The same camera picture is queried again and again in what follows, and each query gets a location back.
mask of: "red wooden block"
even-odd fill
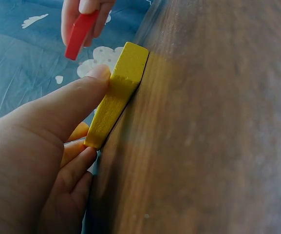
[[[65,57],[76,60],[78,53],[86,39],[87,34],[95,25],[99,11],[96,10],[89,15],[80,14],[73,24],[69,37]]]

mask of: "finger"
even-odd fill
[[[66,142],[76,126],[101,102],[109,84],[106,65],[92,69],[87,77],[76,80],[28,105],[12,115],[26,116],[25,124],[39,135],[50,135]]]
[[[94,148],[88,147],[81,152],[71,162],[61,168],[57,179],[63,180],[63,192],[70,192],[73,190],[78,181],[86,173],[87,169],[93,164],[97,158],[97,152]]]
[[[67,142],[74,141],[81,139],[82,137],[85,137],[88,133],[88,125],[84,122],[81,122],[71,133],[71,136],[69,136]]]
[[[101,31],[105,26],[109,12],[111,11],[113,5],[114,2],[105,2],[101,5],[99,16],[94,27],[94,38],[99,37],[99,35],[101,34]]]
[[[60,167],[64,167],[69,162],[71,162],[76,156],[78,156],[81,152],[86,149],[84,146],[83,140],[78,140],[75,142],[71,142],[64,146],[63,156],[61,160]]]
[[[82,14],[90,14],[99,6],[99,0],[80,0],[78,10]]]
[[[78,7],[80,0],[64,0],[61,11],[61,37],[65,45],[68,44],[68,39],[71,34],[72,26],[79,16]]]
[[[73,201],[77,205],[80,215],[84,215],[85,213],[88,196],[90,194],[92,178],[93,175],[90,172],[86,172],[70,194]]]

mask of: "fingernail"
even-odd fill
[[[111,75],[111,71],[107,65],[98,65],[87,73],[87,77],[93,77],[99,80],[108,80]]]
[[[80,5],[78,7],[78,10],[82,14],[90,14],[94,10],[96,10],[96,0],[80,0]]]

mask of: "dark wooden board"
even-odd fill
[[[170,0],[142,30],[92,233],[281,234],[281,0]]]

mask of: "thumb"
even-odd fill
[[[108,66],[99,65],[86,77],[23,105],[14,114],[26,116],[29,127],[45,130],[65,142],[103,99],[110,74]]]

